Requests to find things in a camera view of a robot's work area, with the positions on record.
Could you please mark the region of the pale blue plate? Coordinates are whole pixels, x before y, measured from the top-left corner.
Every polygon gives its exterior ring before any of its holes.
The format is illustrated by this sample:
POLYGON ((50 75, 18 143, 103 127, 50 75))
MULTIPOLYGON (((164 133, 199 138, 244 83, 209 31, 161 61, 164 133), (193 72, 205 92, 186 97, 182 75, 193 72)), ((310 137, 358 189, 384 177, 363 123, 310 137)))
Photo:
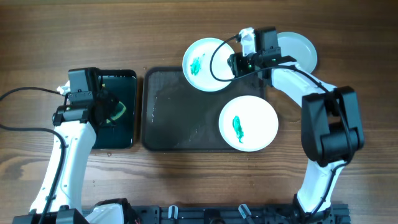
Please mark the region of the pale blue plate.
POLYGON ((291 56, 302 69, 312 73, 318 62, 315 46, 303 35, 295 32, 281 32, 277 34, 282 56, 291 56))

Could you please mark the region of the white plate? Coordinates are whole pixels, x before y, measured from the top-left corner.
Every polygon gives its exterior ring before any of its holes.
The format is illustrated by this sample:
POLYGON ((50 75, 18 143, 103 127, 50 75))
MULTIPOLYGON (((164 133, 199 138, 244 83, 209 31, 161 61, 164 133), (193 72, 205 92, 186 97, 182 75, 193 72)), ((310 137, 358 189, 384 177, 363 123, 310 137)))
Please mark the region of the white plate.
MULTIPOLYGON (((213 78, 210 73, 210 59, 216 48, 223 41, 216 38, 204 38, 194 42, 186 50, 182 68, 189 84, 201 91, 213 92, 226 88, 231 81, 220 82, 213 78)), ((234 78, 234 75, 227 63, 229 56, 234 50, 224 44, 215 54, 212 61, 213 74, 222 80, 234 78)))
POLYGON ((218 127, 228 145, 239 151, 254 152, 264 149, 274 140, 279 120, 275 109, 266 100, 245 95, 224 106, 218 127))

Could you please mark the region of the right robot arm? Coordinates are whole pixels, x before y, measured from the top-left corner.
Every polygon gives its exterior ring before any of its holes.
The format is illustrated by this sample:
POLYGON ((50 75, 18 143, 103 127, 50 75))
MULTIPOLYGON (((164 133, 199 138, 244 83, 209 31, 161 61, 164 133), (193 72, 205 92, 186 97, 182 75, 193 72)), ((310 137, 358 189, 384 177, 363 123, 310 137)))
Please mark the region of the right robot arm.
POLYGON ((356 92, 317 79, 291 56, 262 58, 236 53, 227 63, 235 78, 257 75, 301 108, 301 143, 308 164, 294 197, 293 218, 299 223, 325 219, 338 176, 364 146, 356 92))

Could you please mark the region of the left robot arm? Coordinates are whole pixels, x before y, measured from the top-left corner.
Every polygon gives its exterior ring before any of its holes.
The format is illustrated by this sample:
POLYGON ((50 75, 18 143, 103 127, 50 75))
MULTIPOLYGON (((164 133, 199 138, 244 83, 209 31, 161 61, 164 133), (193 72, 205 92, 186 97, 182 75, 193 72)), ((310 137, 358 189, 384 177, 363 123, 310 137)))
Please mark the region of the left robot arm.
POLYGON ((39 193, 27 215, 13 223, 133 223, 125 198, 105 200, 82 214, 81 192, 98 127, 111 119, 118 99, 107 90, 68 93, 53 115, 53 149, 39 193))

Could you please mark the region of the white plate top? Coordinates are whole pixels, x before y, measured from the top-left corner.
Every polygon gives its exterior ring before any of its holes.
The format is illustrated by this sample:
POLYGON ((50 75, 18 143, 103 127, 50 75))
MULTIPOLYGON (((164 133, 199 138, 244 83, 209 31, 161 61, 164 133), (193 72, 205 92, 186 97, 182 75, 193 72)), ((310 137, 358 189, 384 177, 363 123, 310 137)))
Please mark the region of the white plate top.
MULTIPOLYGON (((194 42, 186 50, 182 68, 189 84, 201 91, 213 92, 226 88, 231 81, 220 82, 213 78, 210 73, 210 59, 216 48, 223 41, 216 38, 204 38, 194 42)), ((234 78, 234 75, 227 63, 229 56, 234 50, 224 44, 215 54, 212 61, 213 74, 222 80, 234 78)))

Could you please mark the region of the green yellow sponge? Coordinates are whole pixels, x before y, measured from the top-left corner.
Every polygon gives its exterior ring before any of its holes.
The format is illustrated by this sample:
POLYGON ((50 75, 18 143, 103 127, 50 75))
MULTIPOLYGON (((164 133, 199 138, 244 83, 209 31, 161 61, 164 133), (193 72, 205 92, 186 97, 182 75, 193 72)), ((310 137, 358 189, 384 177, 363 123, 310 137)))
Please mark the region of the green yellow sponge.
POLYGON ((123 104, 123 102, 120 101, 116 106, 115 110, 111 113, 110 119, 106 120, 106 123, 116 121, 124 114, 125 111, 126 111, 126 106, 123 104))

